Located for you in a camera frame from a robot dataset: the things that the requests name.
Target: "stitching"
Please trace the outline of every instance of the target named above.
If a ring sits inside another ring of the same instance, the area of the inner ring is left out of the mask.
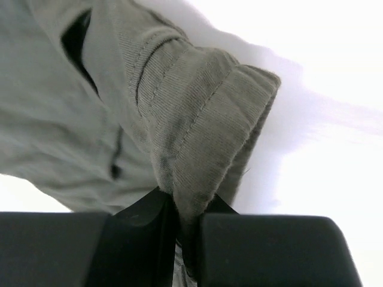
[[[116,7],[110,7],[109,5],[107,5],[106,7],[106,13],[110,16],[112,13],[111,13],[111,9],[116,9]],[[110,24],[112,26],[112,30],[115,31],[115,33],[112,33],[112,36],[115,38],[115,40],[117,41],[117,46],[118,46],[118,55],[119,55],[119,58],[121,58],[122,61],[124,61],[123,63],[123,66],[124,66],[124,76],[127,77],[127,71],[129,69],[127,69],[126,67],[126,53],[125,53],[125,50],[127,49],[127,45],[126,43],[124,42],[124,33],[121,31],[121,20],[120,20],[120,17],[118,16],[117,14],[117,17],[110,17],[111,21],[110,21]],[[133,76],[134,76],[134,70],[135,70],[135,66],[138,62],[138,59],[140,57],[142,53],[142,50],[139,52],[137,58],[136,58],[136,61],[135,61],[135,64],[134,64],[134,68],[133,68],[133,74],[132,76],[130,77],[130,81],[129,81],[129,85],[126,87],[127,89],[127,93],[129,94],[131,92],[131,84],[132,84],[132,80],[133,80]]]
[[[227,79],[227,77],[230,75],[230,73],[233,71],[233,68],[230,69],[230,71],[225,75],[225,77],[222,79],[222,81],[220,81],[220,83],[216,86],[216,88],[214,89],[214,91],[210,94],[210,96],[205,100],[205,103],[203,103],[203,105],[199,108],[198,112],[197,112],[197,115],[196,117],[194,118],[193,122],[191,123],[190,127],[187,129],[182,141],[181,141],[181,144],[180,144],[180,148],[178,149],[178,152],[175,156],[175,162],[177,162],[178,160],[178,157],[180,156],[180,153],[181,153],[181,150],[184,146],[184,143],[185,143],[185,140],[186,140],[186,137],[187,135],[189,134],[189,132],[191,131],[191,129],[193,128],[193,126],[196,124],[197,122],[197,119],[199,118],[199,116],[201,115],[203,109],[206,107],[206,105],[208,104],[208,102],[211,100],[211,98],[213,97],[213,95],[215,95],[215,93],[217,92],[217,90],[221,87],[221,85],[223,84],[223,82]]]
[[[138,60],[139,58],[142,56],[142,52],[146,49],[146,47],[149,45],[149,43],[151,42],[151,40],[153,40],[156,36],[158,36],[159,33],[155,33],[145,44],[144,46],[141,48],[141,50],[139,51],[138,55],[137,55],[137,58],[135,60],[135,63],[133,64],[133,72],[132,72],[132,75],[130,76],[130,81],[129,81],[129,91],[132,89],[132,81],[133,81],[133,77],[135,75],[135,72],[136,72],[136,67],[137,67],[137,63],[138,63]],[[137,98],[137,95],[135,95],[136,97],[136,104],[138,106],[138,98]]]
[[[141,74],[140,74],[139,77],[138,77],[138,83],[137,83],[136,90],[135,90],[135,94],[136,94],[136,105],[137,105],[137,110],[138,110],[138,113],[139,113],[140,116],[142,116],[142,115],[141,115],[141,111],[140,111],[139,108],[138,108],[138,89],[139,89],[139,85],[141,84],[141,78],[142,78],[142,76],[143,76],[143,74],[144,74],[145,68],[146,68],[146,66],[148,65],[148,62],[150,61],[152,55],[153,55],[153,54],[154,54],[160,47],[162,47],[163,45],[165,45],[165,44],[167,44],[167,43],[169,43],[169,42],[171,42],[171,41],[173,41],[173,40],[178,40],[178,39],[179,39],[179,37],[173,37],[173,36],[171,36],[171,37],[166,37],[166,39],[165,39],[163,42],[161,42],[158,46],[156,46],[156,47],[153,49],[153,51],[152,51],[151,54],[149,55],[147,61],[145,62],[145,64],[144,64],[143,67],[142,67],[142,71],[141,71]]]
[[[157,96],[158,90],[160,88],[160,85],[163,83],[163,80],[165,79],[166,74],[171,70],[171,68],[174,67],[176,62],[189,50],[189,48],[186,48],[174,61],[173,63],[163,72],[162,79],[159,81],[157,87],[153,91],[153,96],[150,99],[149,105],[153,102],[154,98]]]

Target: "black plastic piece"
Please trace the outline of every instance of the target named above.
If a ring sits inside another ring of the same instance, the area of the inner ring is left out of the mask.
[[[209,204],[205,213],[226,213],[226,214],[238,214],[237,211],[232,209],[223,199],[219,196],[215,196],[212,202]]]
[[[361,286],[328,218],[206,214],[199,250],[199,287]]]
[[[177,229],[158,189],[116,216],[0,213],[0,286],[170,287]]]

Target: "white wall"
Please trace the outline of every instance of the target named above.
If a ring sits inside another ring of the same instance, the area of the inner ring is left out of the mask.
[[[325,215],[365,286],[383,286],[383,25],[379,1],[140,0],[196,45],[223,48],[283,84],[235,208]],[[0,210],[65,210],[0,181]]]

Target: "sleeve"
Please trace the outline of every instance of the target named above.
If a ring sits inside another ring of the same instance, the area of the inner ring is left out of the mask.
[[[159,187],[173,194],[183,226],[217,191],[233,198],[280,85],[276,75],[194,47],[130,0],[94,2],[82,60],[100,100],[150,157]]]

